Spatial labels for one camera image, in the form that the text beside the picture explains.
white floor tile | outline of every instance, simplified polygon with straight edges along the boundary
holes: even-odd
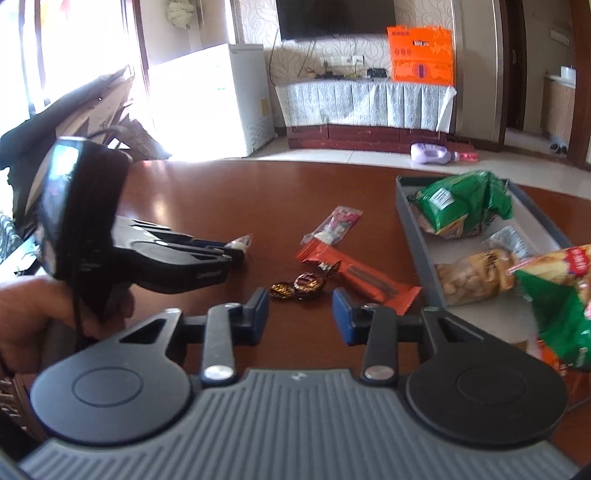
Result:
[[[459,174],[471,170],[490,170],[500,178],[511,179],[554,192],[567,193],[591,200],[591,171],[509,152],[480,151],[480,162],[448,165],[416,165],[410,155],[348,150],[289,150],[286,138],[278,138],[250,158],[257,160],[320,161],[351,163],[410,170],[440,171]]]
[[[353,151],[351,150],[315,150],[303,148],[290,150],[286,138],[277,138],[264,148],[254,152],[250,158],[257,160],[291,160],[291,161],[317,161],[324,163],[347,163]]]

white lace tablecloth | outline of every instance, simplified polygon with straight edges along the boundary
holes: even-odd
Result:
[[[320,79],[277,85],[288,127],[360,125],[449,133],[454,87],[388,79]]]

gray tray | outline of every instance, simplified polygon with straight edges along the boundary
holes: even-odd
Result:
[[[485,248],[482,242],[507,225],[513,226],[539,255],[572,247],[573,244],[534,201],[510,180],[506,181],[506,185],[513,198],[512,219],[497,218],[482,235],[471,238],[445,240],[424,233],[418,227],[407,196],[442,178],[398,177],[396,179],[396,207],[427,304],[446,309],[506,342],[516,343],[527,340],[528,353],[539,357],[535,319],[531,306],[526,300],[514,292],[508,292],[492,299],[449,307],[434,266],[439,263],[451,263],[461,257],[483,251]]]

door frame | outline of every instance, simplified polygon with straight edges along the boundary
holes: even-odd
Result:
[[[505,144],[509,101],[509,25],[506,2],[499,0],[503,41],[503,95],[499,143]],[[577,67],[577,85],[574,92],[573,126],[570,133],[567,160],[571,165],[591,170],[587,152],[591,138],[591,5],[589,0],[569,0],[573,19],[574,58]]]

brown table surface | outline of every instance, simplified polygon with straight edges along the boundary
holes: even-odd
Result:
[[[395,207],[398,175],[428,172],[346,164],[283,161],[215,161],[134,164],[119,214],[168,225],[197,238],[230,241],[254,235],[246,264],[222,285],[181,295],[134,287],[134,319],[179,307],[202,314],[210,306],[246,301],[257,287],[292,280],[305,268],[294,256],[301,238],[337,206],[363,210],[359,223],[338,245],[353,258],[392,279],[418,284]],[[524,190],[575,244],[591,243],[591,202],[532,187]],[[356,374],[363,346],[346,346],[330,313],[330,295],[305,302],[272,301],[261,343],[235,349],[246,368],[351,368]],[[199,349],[189,350],[195,370]],[[415,345],[400,348],[402,372],[418,365]],[[580,464],[591,461],[591,403],[565,414],[555,444]]]

